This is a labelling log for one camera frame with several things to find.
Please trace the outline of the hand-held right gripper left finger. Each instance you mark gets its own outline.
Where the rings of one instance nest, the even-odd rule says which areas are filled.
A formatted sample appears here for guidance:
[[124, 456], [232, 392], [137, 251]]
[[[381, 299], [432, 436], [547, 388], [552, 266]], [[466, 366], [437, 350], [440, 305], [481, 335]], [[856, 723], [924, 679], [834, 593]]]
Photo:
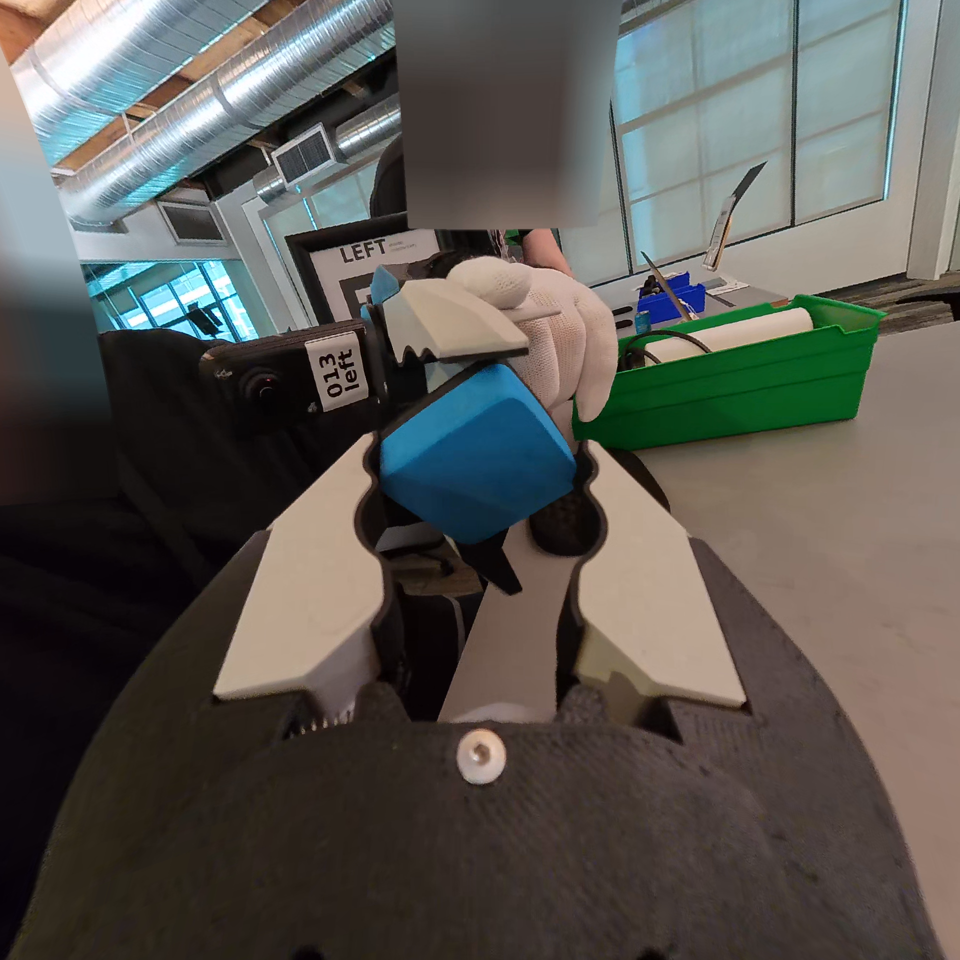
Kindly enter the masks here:
[[402, 678], [405, 642], [386, 528], [379, 441], [362, 435], [270, 524], [213, 695], [298, 692], [344, 721], [367, 684]]

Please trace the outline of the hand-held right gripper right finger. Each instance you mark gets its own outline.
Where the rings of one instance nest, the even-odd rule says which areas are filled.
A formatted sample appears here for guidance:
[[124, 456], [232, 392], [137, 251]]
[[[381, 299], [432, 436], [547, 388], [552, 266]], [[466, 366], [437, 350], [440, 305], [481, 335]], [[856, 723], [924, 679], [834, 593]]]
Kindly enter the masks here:
[[570, 671], [609, 718], [639, 726], [664, 699], [738, 711], [747, 704], [687, 530], [637, 478], [638, 459], [584, 440], [583, 492], [598, 538], [574, 565]]

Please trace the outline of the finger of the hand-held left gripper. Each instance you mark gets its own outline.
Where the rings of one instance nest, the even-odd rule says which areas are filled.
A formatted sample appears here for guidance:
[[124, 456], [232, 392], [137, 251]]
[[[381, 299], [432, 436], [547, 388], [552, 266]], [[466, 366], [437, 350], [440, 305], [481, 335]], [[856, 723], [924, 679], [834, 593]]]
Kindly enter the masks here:
[[436, 362], [527, 354], [529, 340], [497, 307], [448, 279], [406, 282], [386, 300], [386, 330], [395, 362]]
[[487, 581], [430, 525], [389, 527], [378, 551], [407, 594], [462, 597], [486, 589]]

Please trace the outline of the blue black foam eraser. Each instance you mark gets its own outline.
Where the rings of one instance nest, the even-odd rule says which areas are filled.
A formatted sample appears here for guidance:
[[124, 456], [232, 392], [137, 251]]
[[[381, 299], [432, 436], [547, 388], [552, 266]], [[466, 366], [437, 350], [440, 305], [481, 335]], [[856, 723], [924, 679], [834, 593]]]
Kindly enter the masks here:
[[380, 440], [381, 491], [462, 545], [569, 494], [576, 471], [552, 418], [501, 363], [461, 371]]

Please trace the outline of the person's left hand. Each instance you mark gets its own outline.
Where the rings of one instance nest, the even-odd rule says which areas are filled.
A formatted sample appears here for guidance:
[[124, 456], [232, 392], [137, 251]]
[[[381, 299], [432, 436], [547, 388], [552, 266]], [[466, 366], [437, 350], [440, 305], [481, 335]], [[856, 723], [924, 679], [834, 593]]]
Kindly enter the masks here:
[[596, 419], [618, 366], [612, 311], [594, 291], [563, 272], [494, 257], [477, 257], [447, 275], [499, 310], [528, 339], [527, 353], [508, 364], [573, 441], [572, 419]]

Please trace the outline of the black framed marker poster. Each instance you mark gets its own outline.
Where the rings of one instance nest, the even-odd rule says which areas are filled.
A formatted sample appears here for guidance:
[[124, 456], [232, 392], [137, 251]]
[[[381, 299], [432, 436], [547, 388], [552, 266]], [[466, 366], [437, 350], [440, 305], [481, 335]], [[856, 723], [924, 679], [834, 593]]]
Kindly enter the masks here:
[[294, 234], [286, 243], [319, 326], [359, 318], [378, 268], [403, 283], [410, 265], [450, 247], [435, 230], [410, 229], [404, 213]]

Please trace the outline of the green plastic bin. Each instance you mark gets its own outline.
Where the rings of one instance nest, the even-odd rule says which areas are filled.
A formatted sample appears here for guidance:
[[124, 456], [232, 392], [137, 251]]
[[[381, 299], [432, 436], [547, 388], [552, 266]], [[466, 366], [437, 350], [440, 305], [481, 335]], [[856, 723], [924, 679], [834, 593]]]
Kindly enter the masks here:
[[752, 317], [800, 307], [813, 330], [767, 342], [659, 363], [641, 347], [667, 328], [621, 342], [621, 362], [601, 414], [573, 414], [577, 440], [648, 450], [798, 426], [854, 419], [858, 414], [884, 313], [846, 301], [799, 294], [674, 325], [683, 339]]

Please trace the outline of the blue plastic bin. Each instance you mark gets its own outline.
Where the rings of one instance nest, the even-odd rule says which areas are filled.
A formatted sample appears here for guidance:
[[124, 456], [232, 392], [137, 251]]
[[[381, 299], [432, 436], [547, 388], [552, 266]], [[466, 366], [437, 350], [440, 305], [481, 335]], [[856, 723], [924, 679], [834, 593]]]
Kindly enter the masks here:
[[[668, 274], [665, 280], [690, 318], [695, 319], [704, 311], [705, 286], [692, 284], [689, 272]], [[634, 331], [637, 334], [684, 321], [670, 295], [663, 290], [662, 285], [652, 274], [645, 278], [642, 287], [638, 289], [635, 309]]]

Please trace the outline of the white paper roll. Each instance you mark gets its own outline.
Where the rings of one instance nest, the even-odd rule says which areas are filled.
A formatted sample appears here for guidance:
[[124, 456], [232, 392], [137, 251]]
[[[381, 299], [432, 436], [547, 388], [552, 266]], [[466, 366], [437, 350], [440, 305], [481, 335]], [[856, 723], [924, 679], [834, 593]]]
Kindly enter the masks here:
[[643, 344], [640, 349], [658, 363], [674, 362], [705, 354], [713, 354], [780, 339], [814, 329], [810, 313], [801, 307], [744, 318], [690, 334], [701, 346], [688, 339], [666, 336]]

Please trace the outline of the wall vent grille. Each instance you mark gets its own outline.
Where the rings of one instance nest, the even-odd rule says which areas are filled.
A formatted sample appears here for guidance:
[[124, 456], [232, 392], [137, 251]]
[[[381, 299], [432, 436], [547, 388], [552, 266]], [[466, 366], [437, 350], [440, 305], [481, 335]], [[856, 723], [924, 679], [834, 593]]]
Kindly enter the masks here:
[[209, 205], [161, 200], [156, 208], [178, 245], [228, 243], [228, 237]]

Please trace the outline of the slim silver spiral duct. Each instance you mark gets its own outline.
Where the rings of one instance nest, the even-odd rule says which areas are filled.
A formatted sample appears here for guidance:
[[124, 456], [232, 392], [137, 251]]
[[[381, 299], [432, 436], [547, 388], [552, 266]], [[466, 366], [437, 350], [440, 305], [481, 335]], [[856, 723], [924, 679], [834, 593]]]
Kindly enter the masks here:
[[336, 150], [339, 155], [339, 162], [333, 168], [311, 176], [294, 189], [287, 190], [272, 160], [272, 153], [277, 150], [275, 149], [270, 153], [268, 168], [253, 178], [255, 194], [261, 201], [270, 204], [288, 193], [299, 190], [302, 185], [316, 179], [319, 175], [328, 174], [336, 168], [356, 161], [367, 151], [389, 143], [400, 132], [401, 124], [401, 97], [399, 93], [394, 93], [339, 126], [325, 125], [331, 139], [334, 138], [336, 141]]

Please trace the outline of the white duct vent grille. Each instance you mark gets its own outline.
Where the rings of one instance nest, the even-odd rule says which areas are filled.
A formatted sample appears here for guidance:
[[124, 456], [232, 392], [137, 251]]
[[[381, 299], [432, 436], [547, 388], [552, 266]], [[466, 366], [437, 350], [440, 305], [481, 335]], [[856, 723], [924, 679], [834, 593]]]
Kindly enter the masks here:
[[278, 147], [271, 159], [284, 187], [292, 190], [333, 168], [339, 162], [339, 154], [327, 126], [318, 124]]

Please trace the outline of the large silver spiral duct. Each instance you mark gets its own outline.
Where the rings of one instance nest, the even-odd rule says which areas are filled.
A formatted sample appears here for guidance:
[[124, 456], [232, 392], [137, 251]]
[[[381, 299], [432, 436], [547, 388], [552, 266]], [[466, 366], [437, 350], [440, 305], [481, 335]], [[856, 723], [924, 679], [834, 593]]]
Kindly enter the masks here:
[[11, 67], [30, 114], [82, 103], [118, 114], [245, 20], [261, 2], [81, 1]]
[[309, 1], [58, 188], [76, 229], [121, 220], [395, 45], [391, 1]]

